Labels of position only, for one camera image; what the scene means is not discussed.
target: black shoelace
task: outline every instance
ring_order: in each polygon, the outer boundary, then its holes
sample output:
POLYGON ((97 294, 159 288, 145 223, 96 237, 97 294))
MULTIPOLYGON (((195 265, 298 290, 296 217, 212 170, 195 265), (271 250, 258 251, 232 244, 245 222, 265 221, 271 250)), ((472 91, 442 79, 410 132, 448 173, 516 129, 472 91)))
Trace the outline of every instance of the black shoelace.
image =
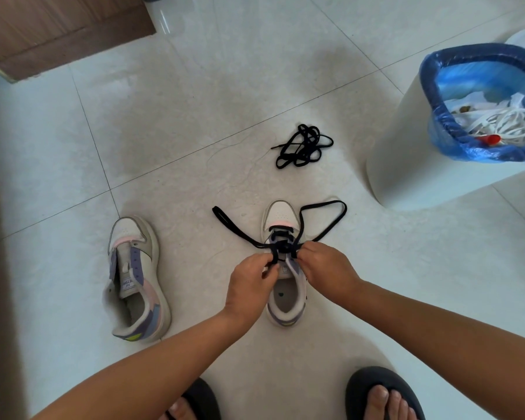
POLYGON ((252 239, 248 235, 246 235, 244 232, 242 232, 237 225, 231 221, 231 219, 222 211, 218 206, 214 206, 212 208, 212 212, 214 212, 214 215, 216 215, 216 218, 220 220, 222 224, 224 224, 228 230, 230 230, 232 233, 238 235, 242 239, 247 240, 249 243, 251 243, 254 247, 257 247, 259 249, 270 249, 272 251, 273 259, 271 264, 276 264, 279 261, 278 254, 291 254, 292 258, 296 258, 297 251, 301 248, 300 239, 303 234, 303 229, 305 227, 305 224, 303 223, 303 211, 307 211, 308 209, 315 209, 315 208, 321 208, 323 206, 332 205, 334 203, 340 203, 342 204, 342 212, 336 217, 336 219, 329 224, 327 228, 325 228, 322 233, 320 233, 317 237, 315 237, 312 241, 318 242, 323 237, 326 236, 326 234, 331 231, 331 229, 338 224, 338 222, 343 218, 344 215, 346 215, 346 212, 348 210, 348 206, 342 201, 342 200, 330 200, 329 202, 322 202, 322 203, 314 203, 312 205, 305 205, 302 206, 300 209, 300 233, 298 236, 294 239, 292 233, 294 232, 293 228, 291 227, 283 227, 280 225, 275 225, 270 227, 271 229, 271 235, 270 235, 270 241, 274 241, 273 243, 261 243, 258 242, 255 239, 252 239))
POLYGON ((280 150, 280 155, 278 155, 278 158, 276 159, 276 167, 278 169, 282 169, 292 162, 298 167, 305 166, 309 162, 317 162, 319 159, 321 159, 321 149, 331 147, 333 144, 333 139, 327 135, 321 134, 321 131, 319 131, 319 128, 316 126, 307 126, 306 124, 301 124, 298 126, 298 132, 292 135, 292 138, 288 140, 287 143, 271 147, 270 149, 272 150, 282 147, 280 150), (301 143, 294 143, 293 141, 298 135, 303 137, 303 141, 301 143), (319 144, 321 137, 328 139, 329 143, 319 144), (290 146, 298 146, 298 148, 295 150, 295 152, 286 153, 290 146), (318 156, 312 158, 311 156, 315 152, 318 153, 318 156))

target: brown wood panel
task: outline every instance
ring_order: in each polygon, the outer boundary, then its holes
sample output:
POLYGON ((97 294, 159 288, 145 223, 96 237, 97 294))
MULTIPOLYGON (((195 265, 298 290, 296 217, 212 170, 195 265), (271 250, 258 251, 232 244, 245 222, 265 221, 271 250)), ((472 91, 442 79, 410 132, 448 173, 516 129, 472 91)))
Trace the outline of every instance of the brown wood panel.
POLYGON ((142 0, 0 0, 0 61, 142 5, 142 0))
POLYGON ((0 70, 14 80, 25 79, 154 33, 146 6, 140 3, 103 22, 7 57, 0 61, 0 70))

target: flip-flop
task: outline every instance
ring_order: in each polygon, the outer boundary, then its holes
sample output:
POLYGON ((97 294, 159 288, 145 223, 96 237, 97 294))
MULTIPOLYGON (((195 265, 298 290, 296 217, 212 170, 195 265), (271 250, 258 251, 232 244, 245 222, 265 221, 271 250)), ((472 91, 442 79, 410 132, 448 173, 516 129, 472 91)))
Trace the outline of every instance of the flip-flop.
MULTIPOLYGON (((196 379, 182 396, 191 406, 196 420, 222 420, 216 395, 201 378, 196 379)), ((169 420, 175 420, 169 410, 165 414, 169 420)))
MULTIPOLYGON (((425 420, 420 402, 408 383, 397 373, 384 367, 365 367, 352 374, 346 386, 345 403, 348 420, 364 418, 367 395, 376 385, 384 386, 389 392, 393 389, 399 391, 408 406, 416 412, 418 420, 425 420)), ((385 420, 390 420, 387 410, 385 410, 385 420)))

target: person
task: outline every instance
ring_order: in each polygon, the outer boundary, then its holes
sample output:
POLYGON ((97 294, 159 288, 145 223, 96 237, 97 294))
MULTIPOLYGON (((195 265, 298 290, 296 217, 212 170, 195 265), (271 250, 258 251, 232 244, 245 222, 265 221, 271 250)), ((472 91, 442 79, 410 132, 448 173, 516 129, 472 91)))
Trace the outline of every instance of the person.
MULTIPOLYGON (((525 419, 525 338, 366 282, 344 254, 325 244, 304 243, 297 259, 313 288, 396 340, 491 415, 525 419)), ((181 396, 191 384, 202 388, 197 378, 259 318, 278 278, 276 265, 263 273, 271 260, 272 254, 246 258, 231 274, 225 306, 215 316, 105 368, 34 419, 195 420, 202 410, 181 396)), ((389 393, 388 386, 365 388, 366 378, 353 378, 347 409, 351 391, 359 386, 366 392, 359 419, 383 420, 386 412, 391 420, 423 417, 413 409, 417 402, 406 400, 413 398, 409 389, 395 385, 389 393)))

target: unlaced sneaker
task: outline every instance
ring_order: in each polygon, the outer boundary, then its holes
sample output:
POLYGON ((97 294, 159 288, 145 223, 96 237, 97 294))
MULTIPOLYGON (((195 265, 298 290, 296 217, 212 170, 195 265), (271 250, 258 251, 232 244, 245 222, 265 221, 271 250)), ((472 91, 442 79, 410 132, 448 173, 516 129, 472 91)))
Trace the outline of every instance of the unlaced sneaker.
POLYGON ((171 311, 156 276, 160 248, 150 224, 123 217, 109 239, 110 276, 103 301, 115 328, 113 335, 131 342, 161 338, 171 311))
POLYGON ((302 211, 334 203, 342 204, 343 210, 321 234, 313 239, 313 241, 319 241, 346 215, 348 208, 343 201, 331 200, 302 206, 298 220, 295 211, 288 202, 276 200, 270 204, 262 218, 261 237, 264 243, 260 243, 242 232, 220 208, 217 206, 212 208, 214 215, 231 232, 247 240, 254 247, 270 249, 273 253, 271 264, 279 264, 278 280, 270 293, 265 309, 274 324, 291 327, 297 324, 305 311, 307 280, 300 265, 295 260, 296 253, 301 247, 300 239, 303 235, 302 211))

